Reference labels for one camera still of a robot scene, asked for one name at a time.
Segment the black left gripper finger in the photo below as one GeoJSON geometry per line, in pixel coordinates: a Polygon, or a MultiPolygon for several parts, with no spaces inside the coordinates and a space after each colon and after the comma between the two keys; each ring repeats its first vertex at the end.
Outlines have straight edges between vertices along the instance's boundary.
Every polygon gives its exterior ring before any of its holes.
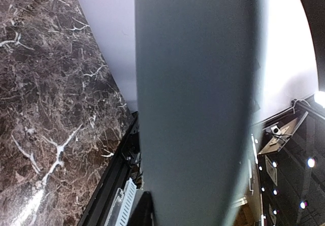
{"type": "Polygon", "coordinates": [[[152,226],[154,225],[154,206],[152,195],[149,191],[143,192],[131,217],[129,226],[152,226]]]}

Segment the light blue paper envelope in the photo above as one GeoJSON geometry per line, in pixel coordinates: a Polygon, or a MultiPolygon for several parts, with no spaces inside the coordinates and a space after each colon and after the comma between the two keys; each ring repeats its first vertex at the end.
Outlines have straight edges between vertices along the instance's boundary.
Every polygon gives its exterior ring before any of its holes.
{"type": "Polygon", "coordinates": [[[248,185],[268,0],[135,0],[144,187],[155,225],[231,225],[248,185]]]}

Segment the black front table rail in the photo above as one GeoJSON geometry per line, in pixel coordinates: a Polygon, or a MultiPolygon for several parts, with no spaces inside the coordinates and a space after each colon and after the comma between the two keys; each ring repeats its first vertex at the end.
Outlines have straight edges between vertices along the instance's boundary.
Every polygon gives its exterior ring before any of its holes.
{"type": "Polygon", "coordinates": [[[111,157],[78,225],[104,225],[119,188],[124,188],[131,176],[140,152],[138,112],[111,157]]]}

